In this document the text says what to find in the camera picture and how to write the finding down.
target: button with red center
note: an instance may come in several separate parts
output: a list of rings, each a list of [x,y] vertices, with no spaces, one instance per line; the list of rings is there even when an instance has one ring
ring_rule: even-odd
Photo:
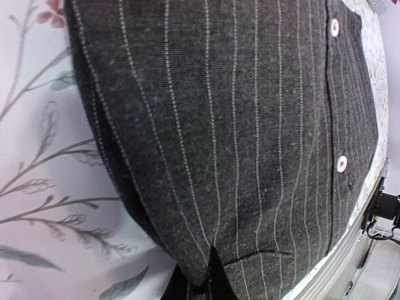
[[[335,38],[339,34],[339,21],[337,19],[333,19],[331,21],[331,35]]]
[[[339,159],[337,160],[336,170],[339,173],[343,173],[344,170],[346,170],[347,166],[348,166],[348,158],[346,156],[339,157]]]

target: pink flower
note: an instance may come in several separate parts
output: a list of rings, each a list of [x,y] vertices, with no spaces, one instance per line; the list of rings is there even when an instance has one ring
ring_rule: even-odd
[[[64,10],[60,7],[60,0],[48,0],[47,5],[50,11],[44,11],[37,15],[37,22],[39,24],[51,20],[51,27],[64,28],[66,25]]]

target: printed flower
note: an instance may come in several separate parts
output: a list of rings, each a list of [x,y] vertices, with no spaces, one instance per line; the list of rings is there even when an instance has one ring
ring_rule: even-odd
[[[51,8],[51,11],[44,11],[37,15],[37,22],[41,24],[51,20],[51,27],[65,27],[65,15],[64,10],[60,7],[60,0],[48,0],[47,5]]]

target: gray pinstripe fabric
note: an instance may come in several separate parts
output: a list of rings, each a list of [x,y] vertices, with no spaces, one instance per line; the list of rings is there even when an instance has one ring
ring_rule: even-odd
[[[339,241],[376,147],[359,16],[338,0],[66,11],[82,101],[128,212],[193,284],[212,245],[239,299],[281,298]]]

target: white button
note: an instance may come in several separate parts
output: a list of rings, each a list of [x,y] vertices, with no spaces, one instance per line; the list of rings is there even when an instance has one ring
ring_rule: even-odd
[[[339,34],[339,21],[337,19],[333,19],[331,22],[331,34],[334,38]]]
[[[339,157],[339,159],[337,160],[337,171],[339,173],[343,173],[344,170],[346,170],[348,166],[348,158],[346,156],[341,156]]]

